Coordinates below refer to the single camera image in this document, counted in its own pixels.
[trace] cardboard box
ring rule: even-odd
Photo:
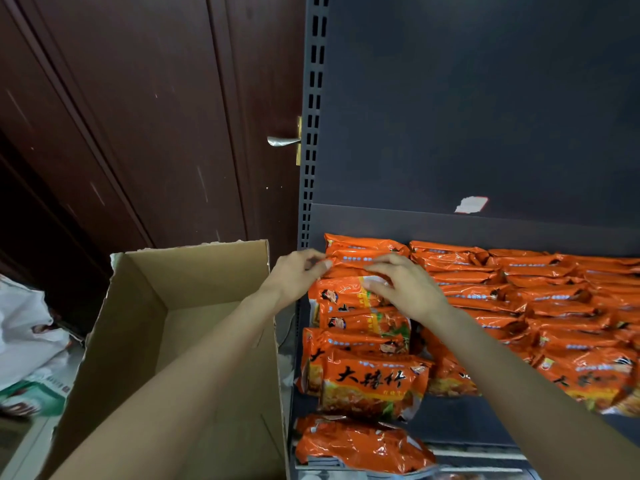
[[[268,256],[266,241],[117,255],[42,478],[133,392],[258,290],[269,273]],[[179,478],[285,477],[274,325],[267,323],[238,364]]]

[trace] scratch mark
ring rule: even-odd
[[[93,184],[93,182],[89,182],[89,183],[91,184],[91,188],[93,189],[95,194],[98,195],[98,198],[100,199],[100,203],[102,204],[102,206],[106,207],[106,205],[104,204],[104,201],[102,200],[102,197],[100,197],[100,194],[98,193],[98,189],[95,188],[95,185]]]
[[[13,103],[13,105],[15,106],[15,108],[18,110],[18,112],[20,113],[20,116],[22,117],[22,119],[24,120],[25,123],[27,123],[27,126],[29,127],[29,129],[31,129],[31,131],[33,131],[33,127],[31,126],[31,123],[29,122],[29,120],[27,119],[27,117],[24,115],[24,113],[22,112],[22,109],[20,108],[20,106],[18,106],[18,103],[15,101],[15,99],[13,98],[13,94],[11,94],[11,91],[7,88],[5,88],[7,95],[9,96],[9,99],[11,99],[11,102]]]
[[[67,204],[67,208],[69,209],[69,212],[71,212],[74,215],[74,217],[77,219],[78,216],[76,216],[76,213],[74,212],[74,209],[72,209],[69,204]]]
[[[200,171],[200,166],[196,165],[198,169],[198,176],[200,177],[200,183],[202,184],[202,190],[204,190],[204,200],[209,203],[209,197],[207,197],[207,188],[204,186],[204,178],[202,177],[202,172]]]

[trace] right hand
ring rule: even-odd
[[[374,259],[374,263],[365,269],[386,274],[391,283],[366,281],[364,287],[388,299],[407,317],[427,326],[443,307],[450,306],[433,278],[408,258],[391,253]]]

